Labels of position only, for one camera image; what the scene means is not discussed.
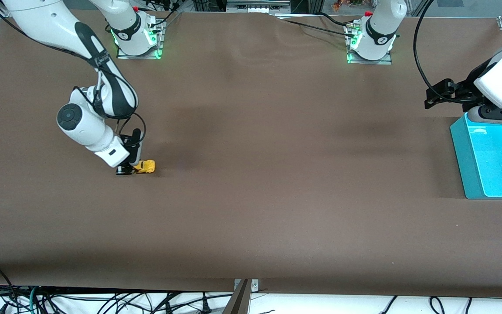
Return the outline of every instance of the blue bin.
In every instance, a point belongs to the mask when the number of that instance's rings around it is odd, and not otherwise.
[[[474,123],[464,114],[451,126],[468,199],[502,199],[502,125]]]

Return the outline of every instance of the brown tabletop surface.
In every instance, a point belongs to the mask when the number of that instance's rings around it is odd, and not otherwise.
[[[99,12],[75,14],[115,51]],[[502,296],[502,201],[464,198],[461,108],[424,109],[416,22],[374,66],[267,14],[183,14],[163,59],[117,61],[159,167],[131,177],[56,125],[92,68],[2,23],[0,267],[14,284]],[[419,39],[433,83],[501,46],[493,19],[427,18]]]

